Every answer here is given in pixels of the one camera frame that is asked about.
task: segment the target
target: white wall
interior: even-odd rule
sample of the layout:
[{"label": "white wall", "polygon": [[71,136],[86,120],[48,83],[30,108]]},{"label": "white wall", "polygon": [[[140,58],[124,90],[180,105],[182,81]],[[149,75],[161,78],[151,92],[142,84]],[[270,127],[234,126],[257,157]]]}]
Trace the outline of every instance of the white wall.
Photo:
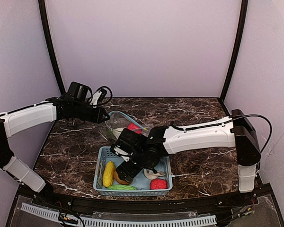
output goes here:
[{"label": "white wall", "polygon": [[[0,1],[0,112],[58,96],[38,2]],[[40,125],[9,139],[15,154],[33,166],[50,125]],[[18,184],[0,170],[0,227],[5,226]]]},{"label": "white wall", "polygon": [[219,97],[240,0],[47,1],[65,86],[115,96]]},{"label": "white wall", "polygon": [[[284,217],[284,0],[249,1],[226,105],[245,114],[262,114],[272,122],[271,149],[262,156],[260,174],[271,183]],[[252,122],[263,145],[267,124]]]}]

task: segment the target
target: red yarn ball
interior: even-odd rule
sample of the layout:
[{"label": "red yarn ball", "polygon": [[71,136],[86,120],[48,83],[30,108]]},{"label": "red yarn ball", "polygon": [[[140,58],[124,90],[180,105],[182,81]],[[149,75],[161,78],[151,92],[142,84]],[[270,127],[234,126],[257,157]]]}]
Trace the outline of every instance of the red yarn ball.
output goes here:
[{"label": "red yarn ball", "polygon": [[150,188],[151,190],[167,189],[167,182],[163,179],[154,179],[151,181]]},{"label": "red yarn ball", "polygon": [[142,129],[137,130],[137,129],[139,129],[140,127],[139,127],[138,125],[135,125],[134,123],[130,123],[130,124],[127,126],[127,128],[128,128],[129,130],[134,131],[134,132],[137,133],[137,134],[141,134],[141,133],[143,132]]}]

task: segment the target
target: light blue basket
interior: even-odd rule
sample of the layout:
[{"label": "light blue basket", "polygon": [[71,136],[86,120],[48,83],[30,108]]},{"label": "light blue basket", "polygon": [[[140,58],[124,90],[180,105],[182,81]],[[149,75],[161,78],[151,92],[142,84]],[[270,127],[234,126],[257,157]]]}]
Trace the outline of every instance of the light blue basket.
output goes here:
[{"label": "light blue basket", "polygon": [[[162,157],[159,164],[155,167],[156,170],[163,171],[166,176],[159,177],[167,182],[167,189],[160,190],[150,190],[151,180],[144,176],[143,171],[141,171],[130,184],[131,186],[137,188],[133,191],[125,190],[108,190],[102,184],[102,176],[105,170],[105,166],[108,161],[112,161],[116,168],[124,161],[123,158],[113,154],[110,151],[110,147],[101,147],[98,155],[95,178],[94,178],[94,189],[100,192],[101,195],[112,195],[112,196],[158,196],[166,195],[172,189],[172,177],[169,157]],[[113,185],[119,185],[119,183],[114,179]]]}]

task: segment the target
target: wire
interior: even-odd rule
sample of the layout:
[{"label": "wire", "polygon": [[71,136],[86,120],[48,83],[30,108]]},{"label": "wire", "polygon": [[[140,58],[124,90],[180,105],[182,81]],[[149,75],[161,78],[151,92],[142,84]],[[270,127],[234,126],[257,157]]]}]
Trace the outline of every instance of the wire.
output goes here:
[{"label": "wire", "polygon": [[62,214],[61,214],[61,210],[60,210],[60,212],[59,212],[59,218],[61,219],[61,222],[62,222],[62,224],[59,223],[59,225],[62,226],[62,227],[67,227],[67,225],[66,225],[65,222],[64,222],[64,218],[63,218],[63,216],[62,216]]},{"label": "wire", "polygon": [[217,221],[217,222],[228,222],[228,221],[225,221],[225,220],[227,220],[227,219],[229,219],[229,218],[232,218],[232,216],[237,215],[237,214],[240,213],[240,212],[243,213],[244,211],[241,211],[241,210],[242,210],[244,207],[245,207],[245,206],[240,207],[240,209],[238,209],[236,212],[232,213],[232,214],[229,215],[228,217],[226,217],[226,218],[224,218],[224,219],[222,219],[222,220],[219,220],[219,221]]},{"label": "wire", "polygon": [[251,199],[251,202],[252,202],[252,204],[253,204],[253,207],[254,207],[254,212],[255,212],[255,211],[256,211],[255,202],[254,202],[254,200],[253,200],[253,199]]},{"label": "wire", "polygon": [[229,222],[231,222],[231,221],[233,221],[237,218],[241,218],[243,216],[246,216],[246,215],[254,213],[254,212],[255,212],[255,210],[254,211],[250,211],[250,210],[244,211],[244,212],[241,212],[240,214],[238,214],[237,216],[235,216],[234,218],[232,218],[230,220],[221,220],[221,221],[217,221],[217,223],[229,223]]},{"label": "wire", "polygon": [[45,200],[43,200],[40,196],[37,196],[37,197],[38,197],[42,202],[44,202],[45,204],[47,204],[47,205],[50,206],[50,207],[56,208],[56,209],[58,209],[58,210],[62,209],[62,210],[65,210],[65,211],[68,212],[68,213],[71,213],[73,216],[75,216],[77,219],[79,219],[79,220],[81,221],[83,227],[85,227],[85,224],[84,224],[82,218],[81,218],[79,215],[75,214],[74,212],[72,212],[72,211],[69,210],[69,209],[52,205],[52,204],[46,202]]},{"label": "wire", "polygon": [[17,109],[17,110],[12,110],[12,111],[9,111],[9,112],[6,112],[6,113],[2,113],[2,114],[0,114],[0,117],[4,116],[6,114],[12,114],[14,112],[17,112],[17,111],[20,111],[20,110],[24,110],[26,108],[34,107],[34,106],[37,106],[37,105],[43,105],[43,104],[46,104],[46,103],[50,103],[50,102],[49,101],[45,101],[45,102],[37,103],[37,104],[34,104],[34,105],[28,105],[28,106],[22,107],[22,108]]},{"label": "wire", "polygon": [[[60,207],[62,207],[62,204],[61,204],[61,202],[60,201],[57,201],[56,203],[59,203],[59,205],[60,205]],[[59,225],[60,226],[62,226],[62,227],[65,227],[65,223],[64,223],[64,221],[63,221],[63,219],[61,219],[61,221],[62,221],[62,224],[61,223],[59,223]]]},{"label": "wire", "polygon": [[220,126],[220,125],[223,125],[223,124],[228,124],[230,122],[233,122],[233,121],[236,121],[236,120],[239,120],[239,119],[243,119],[243,118],[248,118],[248,117],[259,117],[259,118],[262,118],[264,119],[265,121],[267,121],[267,123],[269,124],[269,128],[270,128],[270,132],[269,132],[269,136],[263,146],[263,148],[261,149],[260,153],[263,152],[263,150],[265,149],[265,147],[267,146],[270,138],[271,138],[271,135],[272,135],[272,132],[273,132],[273,127],[272,127],[272,124],[271,122],[264,116],[262,115],[259,115],[259,114],[248,114],[248,115],[244,115],[244,116],[240,116],[240,117],[237,117],[237,118],[233,118],[231,120],[228,120],[228,121],[225,121],[225,122],[221,122],[221,123],[216,123],[216,124],[209,124],[209,125],[202,125],[202,126],[196,126],[196,127],[191,127],[191,128],[180,128],[180,127],[177,127],[174,125],[174,122],[171,122],[170,123],[170,126],[173,127],[174,129],[177,129],[179,131],[192,131],[192,130],[196,130],[196,129],[203,129],[203,128],[208,128],[208,127],[212,127],[212,126]]},{"label": "wire", "polygon": [[93,100],[93,92],[92,92],[90,87],[88,87],[87,89],[89,90],[89,92],[91,94],[91,96],[88,98],[88,101],[87,101],[87,103],[90,104],[90,102]]},{"label": "wire", "polygon": [[238,207],[240,207],[240,206],[221,206],[221,205],[219,205],[219,207],[238,208]]},{"label": "wire", "polygon": [[113,92],[112,92],[112,90],[111,90],[108,86],[101,86],[101,87],[99,87],[96,91],[99,91],[99,90],[102,89],[102,88],[105,88],[105,89],[107,89],[107,90],[109,91],[110,97],[109,97],[109,99],[108,99],[107,101],[105,101],[105,102],[103,102],[103,103],[99,103],[99,104],[93,105],[93,106],[102,106],[102,105],[105,105],[105,104],[109,103],[109,102],[113,99]]}]

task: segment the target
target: yellow corn toy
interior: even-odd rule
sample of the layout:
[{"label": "yellow corn toy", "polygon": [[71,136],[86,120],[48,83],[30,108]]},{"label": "yellow corn toy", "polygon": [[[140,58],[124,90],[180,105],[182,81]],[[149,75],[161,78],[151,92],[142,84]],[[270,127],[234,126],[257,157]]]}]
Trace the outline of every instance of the yellow corn toy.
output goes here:
[{"label": "yellow corn toy", "polygon": [[109,161],[106,164],[105,170],[103,173],[103,186],[105,186],[106,188],[113,185],[114,171],[115,171],[115,165],[112,161]]}]

